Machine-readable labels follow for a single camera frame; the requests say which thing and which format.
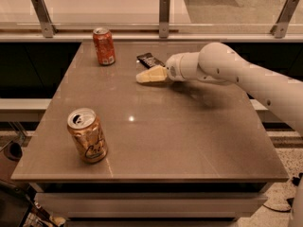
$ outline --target metal post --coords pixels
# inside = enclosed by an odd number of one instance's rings
[[[285,37],[288,25],[293,17],[299,1],[300,0],[286,0],[276,24],[271,29],[271,33],[275,36],[275,38],[280,39]]]
[[[169,36],[169,11],[170,0],[159,0],[159,37]]]
[[[46,38],[53,38],[56,33],[56,28],[52,25],[46,5],[45,0],[31,0],[33,7],[35,8],[36,14],[38,16],[41,30]]]

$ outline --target gray tabletop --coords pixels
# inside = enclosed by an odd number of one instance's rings
[[[12,179],[29,182],[279,182],[288,175],[246,93],[197,81],[140,85],[136,56],[198,51],[203,43],[115,42],[116,63],[98,65],[82,43]],[[84,163],[67,116],[93,109],[108,155]]]

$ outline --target can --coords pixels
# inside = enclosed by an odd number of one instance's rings
[[[107,144],[100,119],[93,110],[80,108],[73,111],[68,115],[67,129],[85,163],[96,163],[106,156]]]
[[[93,40],[98,63],[101,65],[113,64],[116,61],[116,55],[111,31],[105,27],[98,27],[94,29]]]

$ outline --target can top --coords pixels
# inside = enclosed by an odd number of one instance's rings
[[[97,27],[94,29],[94,34],[106,34],[108,31],[110,31],[106,27]]]
[[[67,125],[72,129],[84,129],[90,126],[96,119],[96,114],[88,108],[80,108],[73,111],[67,117]]]

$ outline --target floor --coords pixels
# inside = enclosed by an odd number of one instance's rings
[[[272,24],[276,22],[280,9],[285,0],[185,0],[187,11],[192,23],[213,24],[214,26],[202,26],[197,29],[199,32],[213,33],[226,31],[230,33],[267,33]],[[299,6],[293,23],[301,23],[303,16]],[[289,31],[296,32],[297,26],[291,26]],[[0,131],[0,147],[15,136],[13,131]],[[265,205],[275,209],[273,211],[262,206],[250,218],[240,218],[237,222],[178,222],[174,226],[232,226],[232,227],[286,227],[288,226],[290,205],[286,200],[293,198],[296,187],[292,184],[292,177],[297,177],[303,172],[303,140],[296,138],[272,138],[276,152],[287,169],[290,180],[286,183],[275,183],[267,192],[268,201]],[[3,152],[0,153],[0,179],[10,182],[10,175],[16,163],[8,160]],[[142,226],[142,222],[129,222],[128,224],[118,222],[103,222],[102,226]],[[170,222],[145,222],[146,226],[170,226]],[[84,222],[70,224],[70,226],[87,226]],[[99,226],[98,223],[91,222],[89,226]]]

